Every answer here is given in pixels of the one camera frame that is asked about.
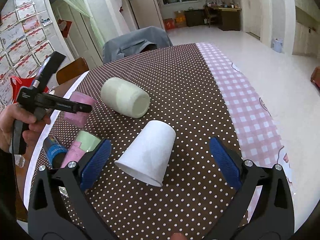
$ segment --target hand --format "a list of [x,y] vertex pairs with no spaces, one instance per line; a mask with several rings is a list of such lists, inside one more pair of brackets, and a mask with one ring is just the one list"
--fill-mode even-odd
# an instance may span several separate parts
[[28,147],[36,145],[44,126],[51,122],[47,115],[37,122],[36,117],[19,107],[18,103],[7,106],[0,114],[0,148],[5,152],[9,152],[15,119],[29,124],[29,130],[22,134]]
[[174,233],[171,237],[170,240],[187,240],[186,237],[181,234],[181,233]]

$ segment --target brown tablecloth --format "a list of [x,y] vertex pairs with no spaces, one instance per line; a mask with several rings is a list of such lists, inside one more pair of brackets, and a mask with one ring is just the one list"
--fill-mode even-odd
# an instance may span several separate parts
[[[101,101],[102,85],[115,76],[150,95],[150,108],[142,118],[123,116]],[[174,232],[183,232],[188,239],[205,236],[235,193],[209,153],[209,139],[220,136],[228,148],[240,151],[227,107],[196,45],[157,49],[111,62],[91,70],[76,91],[98,101],[84,129],[112,142],[112,154],[87,197],[116,235],[122,240],[167,239]],[[162,188],[146,185],[114,165],[154,119],[176,131]],[[79,130],[60,113],[50,134],[69,147]],[[44,163],[48,164],[42,150],[36,171]],[[68,198],[65,203],[74,223],[83,226]]]

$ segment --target white refrigerator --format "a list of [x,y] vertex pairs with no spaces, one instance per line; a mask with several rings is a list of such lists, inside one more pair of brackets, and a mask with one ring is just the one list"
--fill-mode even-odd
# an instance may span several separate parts
[[129,0],[139,29],[155,26],[164,30],[157,0]]

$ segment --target pink cup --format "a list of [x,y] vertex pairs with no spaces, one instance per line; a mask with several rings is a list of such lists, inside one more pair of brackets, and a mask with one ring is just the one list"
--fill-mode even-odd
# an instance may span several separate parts
[[[97,101],[94,100],[92,97],[89,97],[88,95],[85,95],[83,93],[76,92],[76,91],[74,91],[72,93],[72,95],[70,97],[70,101],[88,104],[88,105],[91,105],[92,108],[97,103]],[[67,121],[68,123],[75,125],[75,126],[83,128],[89,118],[89,115],[90,115],[90,113],[77,112],[76,114],[73,114],[73,113],[65,112],[64,113],[64,120]]]

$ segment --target white paper cup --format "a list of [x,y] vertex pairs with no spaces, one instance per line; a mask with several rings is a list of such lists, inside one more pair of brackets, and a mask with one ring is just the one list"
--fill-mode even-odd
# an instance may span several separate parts
[[175,138],[176,133],[170,125],[152,120],[115,164],[142,182],[162,187]]
[[140,87],[121,78],[109,78],[101,88],[101,99],[116,112],[132,117],[142,117],[149,108],[150,97]]

